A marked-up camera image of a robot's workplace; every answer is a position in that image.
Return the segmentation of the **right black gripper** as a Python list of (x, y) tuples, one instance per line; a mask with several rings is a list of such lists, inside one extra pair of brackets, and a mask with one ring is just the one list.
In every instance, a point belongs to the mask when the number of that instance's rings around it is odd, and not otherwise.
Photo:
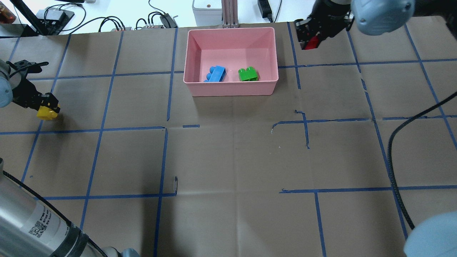
[(353, 19), (351, 0), (317, 0), (307, 23), (310, 36), (319, 38), (335, 37), (342, 30), (350, 31)]

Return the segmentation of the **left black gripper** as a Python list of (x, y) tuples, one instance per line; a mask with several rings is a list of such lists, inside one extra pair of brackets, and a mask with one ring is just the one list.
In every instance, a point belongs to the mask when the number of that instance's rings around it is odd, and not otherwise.
[(52, 93), (41, 94), (26, 78), (10, 78), (13, 93), (12, 102), (25, 109), (39, 109), (41, 104), (49, 109), (59, 109), (59, 101)]

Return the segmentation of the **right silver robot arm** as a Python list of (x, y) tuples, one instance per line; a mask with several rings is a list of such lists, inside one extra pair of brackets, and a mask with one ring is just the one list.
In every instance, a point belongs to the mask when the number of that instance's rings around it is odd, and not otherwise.
[[(456, 36), (455, 0), (317, 0), (307, 19), (295, 20), (298, 41), (303, 50), (316, 49), (321, 42), (350, 30), (356, 24), (365, 35), (379, 36), (397, 30), (415, 16), (442, 16), (447, 28)], [(387, 143), (388, 177), (402, 215), (411, 233), (403, 251), (407, 257), (455, 257), (456, 211), (435, 215), (413, 224), (395, 179), (392, 148), (395, 136), (416, 119), (438, 109), (456, 97), (456, 93), (432, 107), (408, 118), (390, 135)]]

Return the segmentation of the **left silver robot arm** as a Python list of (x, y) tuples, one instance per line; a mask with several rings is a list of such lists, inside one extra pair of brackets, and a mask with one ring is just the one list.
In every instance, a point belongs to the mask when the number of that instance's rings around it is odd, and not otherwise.
[[(1, 107), (15, 103), (34, 109), (42, 120), (55, 119), (60, 106), (27, 79), (48, 62), (1, 61)], [(0, 232), (2, 257), (138, 257), (132, 248), (99, 247), (51, 203), (1, 168)]]

